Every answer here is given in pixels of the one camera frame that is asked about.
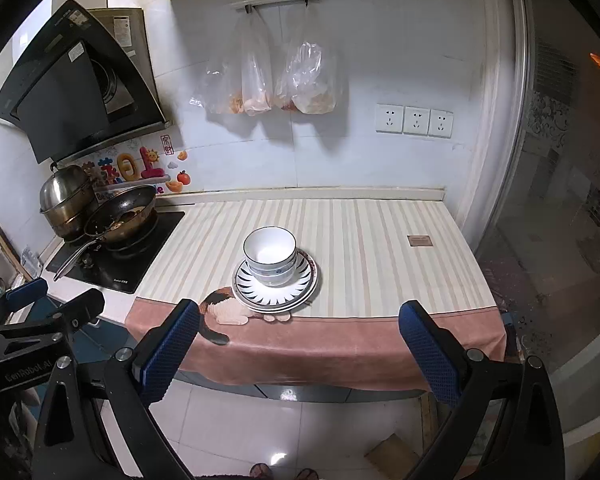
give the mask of cat print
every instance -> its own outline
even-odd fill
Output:
[[[289,321],[291,314],[284,312],[282,314],[258,314],[245,307],[234,297],[234,292],[230,286],[225,286],[209,294],[199,306],[202,319],[200,322],[199,333],[205,339],[217,345],[226,345],[229,337],[225,334],[211,330],[205,323],[205,314],[209,313],[216,318],[219,324],[223,325],[244,325],[250,317],[260,317],[265,321]]]

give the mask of countertop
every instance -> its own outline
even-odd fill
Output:
[[[289,228],[299,247],[314,256],[320,267],[317,298],[295,316],[396,316],[407,296],[419,298],[430,314],[494,305],[469,247],[442,202],[243,200],[159,210],[183,211],[185,217],[135,294],[98,287],[105,297],[102,319],[124,325],[136,298],[169,303],[191,298],[201,303],[216,288],[230,285],[231,271],[242,257],[243,238],[261,225]],[[407,234],[430,235],[433,247],[411,247]],[[49,295],[59,301],[93,286],[68,277],[54,282],[46,270],[42,276]]]

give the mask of wall socket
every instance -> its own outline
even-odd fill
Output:
[[[451,137],[451,127],[453,124],[454,115],[451,112],[431,110],[431,116],[429,118],[429,136],[444,137],[445,139],[448,139]]]
[[[427,135],[429,129],[428,108],[404,107],[404,124],[402,130],[406,134]]]
[[[376,132],[402,131],[404,107],[395,105],[376,105]]]

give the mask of slipper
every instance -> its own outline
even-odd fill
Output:
[[[296,480],[320,480],[320,477],[313,469],[306,468],[302,469],[302,471],[298,473]]]
[[[249,471],[251,478],[261,478],[262,480],[273,480],[273,472],[265,463],[254,464]]]

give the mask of cooktop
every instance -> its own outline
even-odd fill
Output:
[[[142,230],[124,242],[92,245],[67,276],[91,285],[133,294],[183,216],[182,211],[152,213]],[[46,270],[56,272],[85,241],[65,242]]]

